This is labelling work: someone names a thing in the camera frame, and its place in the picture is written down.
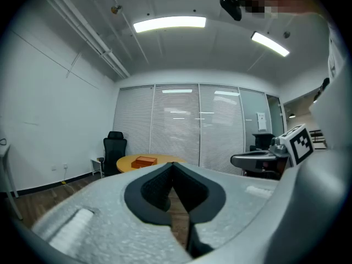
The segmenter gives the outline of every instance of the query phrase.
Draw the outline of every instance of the wooden table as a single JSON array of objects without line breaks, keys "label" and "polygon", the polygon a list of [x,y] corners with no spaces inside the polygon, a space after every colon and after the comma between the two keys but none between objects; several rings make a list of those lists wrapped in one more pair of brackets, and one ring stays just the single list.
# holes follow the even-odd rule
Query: wooden table
[{"label": "wooden table", "polygon": [[139,156],[145,156],[145,157],[153,157],[158,159],[157,164],[161,163],[167,163],[167,162],[186,162],[184,159],[177,157],[177,156],[168,156],[168,155],[157,155],[157,154],[140,154],[140,155],[131,155],[131,156],[124,156],[120,158],[116,162],[116,167],[117,169],[124,173],[132,170],[136,170],[137,168],[133,168],[131,166],[131,163],[136,160],[137,157]]}]

